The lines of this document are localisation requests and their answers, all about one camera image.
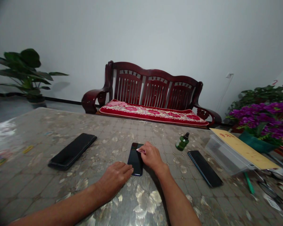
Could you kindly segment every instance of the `bottle cap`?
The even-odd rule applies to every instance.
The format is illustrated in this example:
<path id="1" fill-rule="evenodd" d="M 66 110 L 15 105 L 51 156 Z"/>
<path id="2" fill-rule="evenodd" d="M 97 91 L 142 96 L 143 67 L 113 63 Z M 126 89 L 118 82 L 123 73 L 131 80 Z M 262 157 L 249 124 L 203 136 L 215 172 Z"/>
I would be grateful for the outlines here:
<path id="1" fill-rule="evenodd" d="M 187 132 L 184 136 L 183 136 L 183 138 L 185 139 L 185 140 L 187 140 L 187 139 L 189 139 L 189 132 Z"/>

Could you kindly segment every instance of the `red cushion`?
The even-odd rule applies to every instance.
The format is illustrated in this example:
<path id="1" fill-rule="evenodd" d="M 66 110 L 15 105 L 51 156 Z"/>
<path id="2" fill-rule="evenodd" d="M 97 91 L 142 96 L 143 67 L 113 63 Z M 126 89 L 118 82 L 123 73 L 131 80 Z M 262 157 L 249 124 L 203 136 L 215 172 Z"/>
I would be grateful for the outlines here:
<path id="1" fill-rule="evenodd" d="M 191 109 L 172 110 L 156 107 L 145 107 L 142 105 L 127 104 L 125 106 L 103 106 L 99 110 L 103 114 L 116 115 L 128 118 L 145 119 L 156 122 L 174 123 L 189 126 L 206 126 L 208 122 L 195 115 Z"/>

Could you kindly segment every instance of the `hand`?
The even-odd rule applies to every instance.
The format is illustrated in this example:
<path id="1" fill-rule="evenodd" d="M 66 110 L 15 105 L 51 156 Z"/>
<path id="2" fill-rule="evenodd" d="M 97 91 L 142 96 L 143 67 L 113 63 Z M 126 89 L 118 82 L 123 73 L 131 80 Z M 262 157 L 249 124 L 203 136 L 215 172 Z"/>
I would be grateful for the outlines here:
<path id="1" fill-rule="evenodd" d="M 150 142 L 147 141 L 145 145 L 141 146 L 138 150 L 143 151 L 141 152 L 143 162 L 153 169 L 156 174 L 166 168 L 166 164 L 161 160 L 159 150 Z"/>
<path id="2" fill-rule="evenodd" d="M 113 163 L 107 168 L 104 175 L 95 183 L 99 192 L 99 198 L 103 201 L 103 204 L 116 196 L 122 186 L 129 180 L 132 173 L 132 165 L 127 165 L 123 162 Z"/>

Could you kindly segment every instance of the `armrest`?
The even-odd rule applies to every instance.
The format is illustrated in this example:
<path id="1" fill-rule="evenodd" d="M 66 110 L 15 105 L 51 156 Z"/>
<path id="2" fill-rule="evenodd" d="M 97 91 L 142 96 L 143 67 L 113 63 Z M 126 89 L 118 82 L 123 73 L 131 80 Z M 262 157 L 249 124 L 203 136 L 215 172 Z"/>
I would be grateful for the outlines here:
<path id="1" fill-rule="evenodd" d="M 82 106 L 87 114 L 95 114 L 97 108 L 95 101 L 98 99 L 100 106 L 105 105 L 106 95 L 110 91 L 108 88 L 93 89 L 84 94 L 82 98 Z"/>
<path id="2" fill-rule="evenodd" d="M 208 124 L 208 127 L 212 127 L 213 125 L 217 126 L 217 124 L 220 124 L 222 122 L 221 117 L 217 112 L 203 108 L 199 106 L 198 103 L 195 103 L 193 106 L 197 108 L 197 115 L 202 119 L 206 120 L 209 115 L 212 117 L 212 122 Z"/>

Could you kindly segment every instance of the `wall outlet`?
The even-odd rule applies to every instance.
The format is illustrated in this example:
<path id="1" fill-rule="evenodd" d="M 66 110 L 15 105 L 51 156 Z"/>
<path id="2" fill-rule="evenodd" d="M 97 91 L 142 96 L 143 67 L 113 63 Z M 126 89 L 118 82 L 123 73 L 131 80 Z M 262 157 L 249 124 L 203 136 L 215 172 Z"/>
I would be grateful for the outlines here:
<path id="1" fill-rule="evenodd" d="M 226 77 L 231 78 L 233 75 L 234 75 L 234 73 L 228 73 Z"/>

